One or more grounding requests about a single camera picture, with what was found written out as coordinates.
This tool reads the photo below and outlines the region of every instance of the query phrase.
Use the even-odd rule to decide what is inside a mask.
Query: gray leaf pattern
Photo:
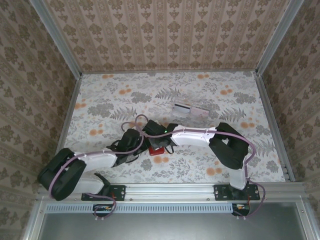
[[[239,91],[238,83],[247,87]],[[171,112],[177,97],[208,109],[207,122],[175,118]],[[120,139],[121,124],[133,122],[138,114],[164,126],[208,128],[226,122],[257,148],[248,164],[251,179],[284,181],[252,72],[85,74],[65,147],[77,152],[101,150]],[[141,127],[145,123],[143,118],[138,120]],[[11,141],[16,137],[9,129],[5,136]],[[228,182],[230,177],[212,151],[197,146],[175,147],[172,155],[150,156],[146,151],[132,163],[99,169],[99,173],[111,183],[213,183]]]

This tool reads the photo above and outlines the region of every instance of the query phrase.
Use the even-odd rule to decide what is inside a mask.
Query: black cable
[[[173,146],[171,146],[172,152],[169,152],[166,146],[164,147],[164,149],[166,150],[166,152],[167,152],[168,154],[174,154],[174,153],[175,153],[175,150],[174,150],[174,147],[173,147]]]

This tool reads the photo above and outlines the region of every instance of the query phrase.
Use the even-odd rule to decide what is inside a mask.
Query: robotic arm
[[[247,184],[245,161],[249,144],[234,137],[241,135],[227,123],[222,122],[218,127],[211,128],[188,128],[170,123],[166,128],[149,120],[142,131],[149,137],[143,138],[139,131],[130,128],[120,140],[107,146],[99,152],[100,154],[86,155],[64,148],[40,172],[37,179],[47,190],[53,184],[51,195],[57,201],[65,199],[71,193],[103,194],[109,182],[100,174],[95,174],[99,179],[91,179],[84,178],[83,173],[133,162],[149,147],[156,150],[163,147],[193,145],[211,149],[221,163],[229,168],[230,185],[239,190],[245,188]],[[119,154],[119,152],[132,151],[139,145],[140,147],[132,153]],[[79,157],[64,168],[60,175],[57,175],[62,166],[74,156]]]

